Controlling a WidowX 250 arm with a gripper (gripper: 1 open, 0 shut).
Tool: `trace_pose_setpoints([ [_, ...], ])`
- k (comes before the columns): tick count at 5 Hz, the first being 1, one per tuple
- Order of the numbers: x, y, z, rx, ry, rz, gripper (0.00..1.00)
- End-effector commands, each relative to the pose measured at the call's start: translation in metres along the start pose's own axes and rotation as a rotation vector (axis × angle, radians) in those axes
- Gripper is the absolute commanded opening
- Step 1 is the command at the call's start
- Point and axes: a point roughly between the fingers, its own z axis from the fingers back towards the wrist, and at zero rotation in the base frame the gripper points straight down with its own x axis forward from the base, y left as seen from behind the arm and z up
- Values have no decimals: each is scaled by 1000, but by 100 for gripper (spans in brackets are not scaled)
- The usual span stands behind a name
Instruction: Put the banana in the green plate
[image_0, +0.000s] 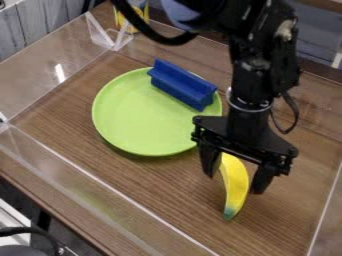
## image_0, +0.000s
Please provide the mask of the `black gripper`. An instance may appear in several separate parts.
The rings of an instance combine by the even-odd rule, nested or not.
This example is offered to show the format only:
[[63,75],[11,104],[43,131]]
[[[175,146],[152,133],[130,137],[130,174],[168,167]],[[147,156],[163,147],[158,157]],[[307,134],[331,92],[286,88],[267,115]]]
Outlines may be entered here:
[[199,149],[204,174],[212,178],[219,170],[222,152],[258,165],[250,192],[262,194],[275,176],[287,175],[299,150],[270,127],[256,136],[235,136],[227,133],[227,116],[195,116],[191,140]]

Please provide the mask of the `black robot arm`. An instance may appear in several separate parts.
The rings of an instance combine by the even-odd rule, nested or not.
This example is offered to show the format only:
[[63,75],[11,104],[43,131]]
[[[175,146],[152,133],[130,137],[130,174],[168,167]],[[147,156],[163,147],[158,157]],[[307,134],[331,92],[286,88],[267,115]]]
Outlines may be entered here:
[[128,0],[109,1],[142,34],[160,44],[183,45],[203,31],[227,36],[232,64],[228,114],[196,116],[191,139],[204,174],[215,174],[219,157],[228,153],[258,166],[250,191],[263,193],[272,179],[290,173],[299,155],[282,138],[292,129],[279,126],[272,111],[274,100],[282,98],[292,113],[299,113],[288,94],[301,76],[294,8],[286,0],[164,0],[168,19],[183,30],[166,37],[139,17]]

